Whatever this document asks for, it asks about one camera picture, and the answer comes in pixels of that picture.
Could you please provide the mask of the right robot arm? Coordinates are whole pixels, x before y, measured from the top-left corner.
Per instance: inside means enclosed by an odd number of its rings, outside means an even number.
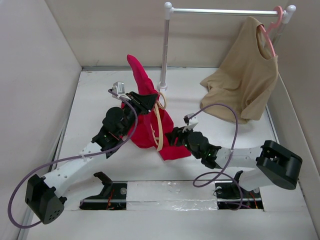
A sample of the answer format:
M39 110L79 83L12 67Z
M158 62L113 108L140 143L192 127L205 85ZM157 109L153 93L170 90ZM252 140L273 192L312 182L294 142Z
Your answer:
M237 181L231 184L237 197L269 185L286 190L297 186L302 158L273 140L257 147L230 149L212 145L201 132L182 127L175 127L165 136L171 146L185 147L209 169L240 168Z

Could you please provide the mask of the red t shirt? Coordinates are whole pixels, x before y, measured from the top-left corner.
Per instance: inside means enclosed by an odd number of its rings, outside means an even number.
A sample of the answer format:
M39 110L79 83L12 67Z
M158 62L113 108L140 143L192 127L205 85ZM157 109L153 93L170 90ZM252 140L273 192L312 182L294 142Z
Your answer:
M137 84L138 93L140 95L158 94L158 91L155 89L152 80L149 78L138 59L130 54L128 54L126 58L132 69L133 77ZM159 135L159 131L157 118L153 109L149 114L140 115L138 117L136 130L131 137L132 142L141 149L148 149L152 147L157 149L151 129L152 125L153 129L155 130L155 136L157 137ZM162 150L158 151L161 158L164 161L167 161L191 156L191 153L186 149L186 147L169 145L165 133L171 132L173 130L174 122L166 110L159 109L159 113L161 116L163 129L163 148Z

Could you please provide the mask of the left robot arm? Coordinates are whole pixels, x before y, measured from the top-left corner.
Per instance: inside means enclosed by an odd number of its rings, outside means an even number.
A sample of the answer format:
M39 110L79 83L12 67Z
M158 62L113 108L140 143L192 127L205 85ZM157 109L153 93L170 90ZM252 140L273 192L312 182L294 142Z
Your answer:
M129 92L117 96L123 107L112 107L102 120L102 127L75 159L67 160L55 170L27 181L25 202L40 222L47 225L56 220L65 208L67 189L99 162L98 154L111 157L123 144L123 137L133 135L138 117L153 109L158 94L141 95Z

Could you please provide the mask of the beige plastic hanger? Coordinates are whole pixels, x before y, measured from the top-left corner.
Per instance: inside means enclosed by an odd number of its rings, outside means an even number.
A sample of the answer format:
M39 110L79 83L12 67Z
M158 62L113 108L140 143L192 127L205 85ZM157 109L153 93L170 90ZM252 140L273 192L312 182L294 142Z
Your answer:
M153 108L153 112L154 112L156 119L157 119L158 136L155 135L155 130L153 129L152 124L150 125L152 137L153 137L154 143L156 144L156 151L157 152L159 152L163 149L163 144L164 144L164 133L163 133L163 126L162 126L162 120L161 120L161 115L160 115L159 109L165 110L167 107L165 95L162 92L158 92L158 94L159 94L159 96L161 96L163 98L163 104L159 100L156 100L154 108Z

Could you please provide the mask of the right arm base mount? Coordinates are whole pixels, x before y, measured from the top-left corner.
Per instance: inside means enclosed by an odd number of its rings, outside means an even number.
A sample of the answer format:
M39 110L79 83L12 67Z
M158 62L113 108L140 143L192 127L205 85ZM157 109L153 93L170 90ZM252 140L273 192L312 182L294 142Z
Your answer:
M217 207L219 210L242 209L263 210L264 205L261 193L238 188L235 182L239 181L240 174L237 173L234 178L228 177L222 173L222 180L215 180L215 190L213 195L217 198Z

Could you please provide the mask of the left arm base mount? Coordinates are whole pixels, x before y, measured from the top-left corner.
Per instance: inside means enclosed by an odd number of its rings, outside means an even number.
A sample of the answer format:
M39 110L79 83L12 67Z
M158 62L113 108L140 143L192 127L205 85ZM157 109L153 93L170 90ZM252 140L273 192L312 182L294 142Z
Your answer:
M98 178L103 188L97 195L92 195L80 201L79 208L87 211L119 211L127 209L127 181L112 181L103 172L93 174Z

